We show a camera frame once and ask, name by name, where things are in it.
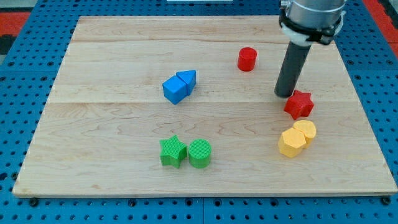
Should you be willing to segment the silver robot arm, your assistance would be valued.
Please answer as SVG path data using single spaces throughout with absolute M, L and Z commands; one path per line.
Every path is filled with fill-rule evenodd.
M 280 0 L 279 25 L 289 38 L 274 93 L 292 96 L 314 43 L 331 44 L 343 27 L 345 0 Z

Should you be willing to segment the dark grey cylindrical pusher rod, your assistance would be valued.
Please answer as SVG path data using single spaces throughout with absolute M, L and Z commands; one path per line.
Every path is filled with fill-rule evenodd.
M 289 42 L 274 88 L 278 97 L 288 98 L 293 94 L 310 47 Z

